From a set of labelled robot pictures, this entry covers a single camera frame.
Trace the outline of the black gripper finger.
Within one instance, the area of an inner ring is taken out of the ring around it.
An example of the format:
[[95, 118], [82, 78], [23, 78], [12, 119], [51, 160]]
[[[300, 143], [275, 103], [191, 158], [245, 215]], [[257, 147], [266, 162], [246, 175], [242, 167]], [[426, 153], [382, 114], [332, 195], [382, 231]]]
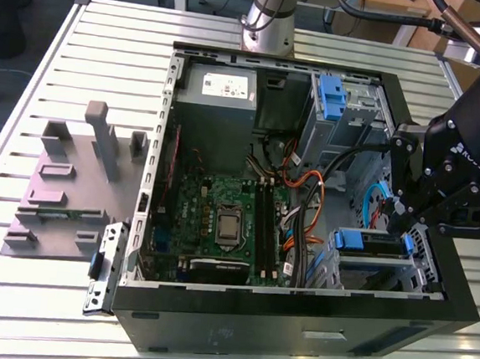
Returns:
[[402, 234], [415, 224], [415, 213], [422, 202], [423, 149], [425, 126], [400, 124], [390, 139], [392, 191], [397, 201], [389, 216], [387, 231]]
[[468, 183], [445, 195], [436, 190], [415, 218], [440, 235], [480, 240], [480, 183]]

